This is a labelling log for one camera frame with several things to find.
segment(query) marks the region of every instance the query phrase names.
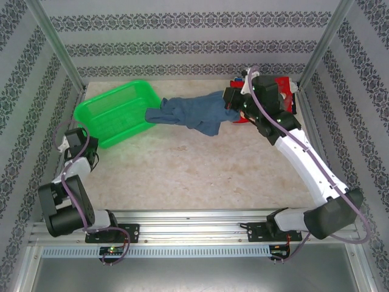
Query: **wallpaper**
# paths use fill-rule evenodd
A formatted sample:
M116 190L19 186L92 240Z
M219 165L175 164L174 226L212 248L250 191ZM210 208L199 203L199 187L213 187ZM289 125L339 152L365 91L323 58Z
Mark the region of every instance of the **wallpaper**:
M0 291L11 289L32 222L38 187L53 179L53 129L69 119L78 92L19 0L0 1Z
M330 167L365 197L379 291L389 291L388 15L383 1L356 1L306 88Z
M231 78L253 64L298 79L339 0L42 3L87 83Z

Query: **green plastic basket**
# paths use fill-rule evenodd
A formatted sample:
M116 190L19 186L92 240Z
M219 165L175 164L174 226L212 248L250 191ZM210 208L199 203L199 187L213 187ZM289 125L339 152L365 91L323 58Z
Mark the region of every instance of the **green plastic basket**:
M99 139L101 148L108 148L154 126L145 121L145 113L159 105L160 98L150 84L138 80L79 104L74 117Z

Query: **floor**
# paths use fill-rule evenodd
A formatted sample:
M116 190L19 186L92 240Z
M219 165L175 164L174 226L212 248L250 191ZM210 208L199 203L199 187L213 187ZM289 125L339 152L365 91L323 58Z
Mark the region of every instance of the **floor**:
M224 90L227 80L152 81L159 97ZM124 82L91 82L86 99ZM313 200L289 161L251 124L224 122L208 137L156 125L108 149L84 183L96 209L276 209Z

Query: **blue towel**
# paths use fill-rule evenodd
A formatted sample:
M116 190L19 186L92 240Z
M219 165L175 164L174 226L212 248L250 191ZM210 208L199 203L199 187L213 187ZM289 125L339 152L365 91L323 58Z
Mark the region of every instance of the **blue towel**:
M149 123L187 126L205 135L216 136L221 122L234 122L240 118L237 111L225 109L224 105L223 91L192 99L162 99L160 109L146 110L145 120Z

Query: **white robotic arm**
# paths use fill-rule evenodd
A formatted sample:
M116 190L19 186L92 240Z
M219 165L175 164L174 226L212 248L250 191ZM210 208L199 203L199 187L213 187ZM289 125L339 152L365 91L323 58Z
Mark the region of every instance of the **white robotic arm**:
M92 137L81 157L73 160L73 157L82 150L85 143L86 139L81 128L66 131L63 143L58 147L58 150L65 152L64 169L67 170L38 190L47 229L54 237L82 231L84 228L78 210L63 187L62 175L64 175L68 188L80 205L90 230L117 227L117 222L110 211L93 209L84 190L83 181L95 164L98 140Z
M361 191L349 190L312 149L300 123L293 114L282 109L283 97L274 80L249 75L244 90L226 88L225 108L241 111L260 134L285 155L307 185L317 206L315 209L277 210L267 216L269 232L276 238L287 231L308 231L318 239L324 239L353 223L356 212L342 197L359 209L363 201Z

